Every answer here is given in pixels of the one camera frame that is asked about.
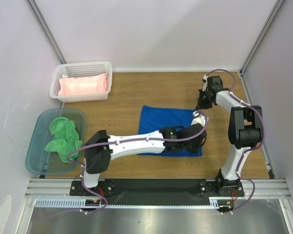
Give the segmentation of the blue towel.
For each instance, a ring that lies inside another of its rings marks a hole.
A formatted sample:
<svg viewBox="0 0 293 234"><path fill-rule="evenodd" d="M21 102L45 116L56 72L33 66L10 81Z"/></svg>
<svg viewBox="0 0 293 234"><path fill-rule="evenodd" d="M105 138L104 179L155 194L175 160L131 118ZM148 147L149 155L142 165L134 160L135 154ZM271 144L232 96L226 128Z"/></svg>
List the blue towel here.
<svg viewBox="0 0 293 234"><path fill-rule="evenodd" d="M142 107L138 134L146 134L164 127L189 127L194 110L176 108Z"/></svg>

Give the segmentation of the pink towel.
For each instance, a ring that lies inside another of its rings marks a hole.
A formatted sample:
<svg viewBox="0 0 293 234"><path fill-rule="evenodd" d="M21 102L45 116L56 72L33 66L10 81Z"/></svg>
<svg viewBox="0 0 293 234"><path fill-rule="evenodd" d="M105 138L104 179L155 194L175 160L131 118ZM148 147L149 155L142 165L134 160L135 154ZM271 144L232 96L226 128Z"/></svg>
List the pink towel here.
<svg viewBox="0 0 293 234"><path fill-rule="evenodd" d="M100 94L108 91L109 76L106 73L81 78L60 78L59 96Z"/></svg>

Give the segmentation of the white perforated plastic basket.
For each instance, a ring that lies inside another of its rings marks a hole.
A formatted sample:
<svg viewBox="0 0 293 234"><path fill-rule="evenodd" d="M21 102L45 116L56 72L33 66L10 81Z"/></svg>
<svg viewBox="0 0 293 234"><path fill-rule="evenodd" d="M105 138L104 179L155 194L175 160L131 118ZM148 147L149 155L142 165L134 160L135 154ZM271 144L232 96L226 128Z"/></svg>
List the white perforated plastic basket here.
<svg viewBox="0 0 293 234"><path fill-rule="evenodd" d="M61 64L54 72L49 95L64 103L106 100L111 86L109 61Z"/></svg>

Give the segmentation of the green towel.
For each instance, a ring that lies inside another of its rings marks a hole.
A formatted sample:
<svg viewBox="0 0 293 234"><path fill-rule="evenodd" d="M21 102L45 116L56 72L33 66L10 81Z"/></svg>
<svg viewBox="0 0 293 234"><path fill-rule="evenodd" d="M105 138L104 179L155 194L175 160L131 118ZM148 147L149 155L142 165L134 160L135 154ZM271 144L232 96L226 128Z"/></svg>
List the green towel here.
<svg viewBox="0 0 293 234"><path fill-rule="evenodd" d="M68 154L81 148L83 144L75 123L68 118L58 117L51 122L49 131L54 139L47 143L44 150L48 153L57 153L63 163L70 163L67 160Z"/></svg>

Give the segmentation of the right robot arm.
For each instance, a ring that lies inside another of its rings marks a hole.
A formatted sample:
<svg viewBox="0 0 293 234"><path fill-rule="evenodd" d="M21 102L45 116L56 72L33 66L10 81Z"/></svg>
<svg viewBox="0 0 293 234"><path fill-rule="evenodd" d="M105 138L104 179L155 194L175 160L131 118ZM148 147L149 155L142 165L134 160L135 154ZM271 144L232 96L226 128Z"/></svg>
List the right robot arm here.
<svg viewBox="0 0 293 234"><path fill-rule="evenodd" d="M248 155L264 138L262 109L245 103L231 90L224 88L219 76L205 75L203 83L203 88L199 90L197 108L209 109L213 105L219 105L230 113L228 138L231 148L213 188L219 196L229 196L240 187L241 171Z"/></svg>

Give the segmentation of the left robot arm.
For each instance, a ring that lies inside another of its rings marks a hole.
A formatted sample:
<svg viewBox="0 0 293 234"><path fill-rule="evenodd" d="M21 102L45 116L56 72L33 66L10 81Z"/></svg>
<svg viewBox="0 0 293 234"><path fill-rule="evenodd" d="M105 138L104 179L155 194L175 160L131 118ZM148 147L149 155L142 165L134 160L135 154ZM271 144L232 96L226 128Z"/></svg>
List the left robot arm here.
<svg viewBox="0 0 293 234"><path fill-rule="evenodd" d="M117 158L134 154L177 153L183 150L197 154L206 139L206 128L200 123L186 128L164 127L133 136L113 136L100 130L85 145L85 172L80 188L87 195L96 193L100 174Z"/></svg>

